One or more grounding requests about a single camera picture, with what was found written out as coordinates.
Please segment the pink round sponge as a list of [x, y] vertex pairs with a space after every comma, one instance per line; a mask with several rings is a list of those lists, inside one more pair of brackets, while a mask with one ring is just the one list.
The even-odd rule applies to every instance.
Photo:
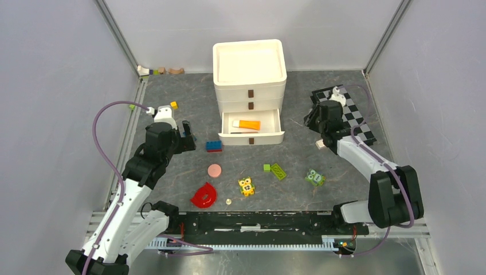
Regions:
[[207, 173], [212, 178], [217, 178], [222, 174], [222, 168], [219, 164], [211, 164], [208, 169]]

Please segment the orange cream tube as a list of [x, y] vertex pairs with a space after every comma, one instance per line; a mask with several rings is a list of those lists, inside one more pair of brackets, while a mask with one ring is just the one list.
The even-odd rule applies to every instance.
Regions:
[[259, 131], [261, 129], [261, 122], [255, 120], [233, 120], [232, 126], [235, 128]]

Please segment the white three-drawer organizer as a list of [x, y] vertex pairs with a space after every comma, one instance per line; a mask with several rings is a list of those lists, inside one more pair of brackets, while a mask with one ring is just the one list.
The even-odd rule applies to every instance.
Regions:
[[[280, 40], [220, 42], [213, 46], [213, 83], [221, 117], [220, 141], [225, 146], [280, 144], [284, 139], [280, 115], [287, 71]], [[233, 120], [261, 122], [256, 131], [235, 128]]]

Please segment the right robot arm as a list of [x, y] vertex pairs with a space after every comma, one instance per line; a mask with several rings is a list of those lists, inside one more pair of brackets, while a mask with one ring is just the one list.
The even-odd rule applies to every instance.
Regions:
[[334, 207], [331, 227], [335, 232], [345, 234], [355, 223], [410, 228], [424, 216], [416, 170], [386, 160], [356, 136], [355, 129], [344, 124], [341, 103], [315, 103], [304, 124], [320, 134], [325, 148], [352, 164], [369, 182], [367, 200]]

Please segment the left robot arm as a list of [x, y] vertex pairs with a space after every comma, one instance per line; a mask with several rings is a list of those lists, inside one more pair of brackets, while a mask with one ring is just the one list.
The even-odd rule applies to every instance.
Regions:
[[70, 250], [65, 262], [74, 274], [128, 274], [130, 265], [157, 234], [174, 233], [180, 218], [176, 206], [157, 202], [147, 221], [128, 228], [143, 202], [153, 191], [174, 155], [196, 149], [191, 125], [183, 131], [167, 122], [146, 127], [145, 142], [128, 160], [121, 175], [123, 184], [98, 228], [80, 250]]

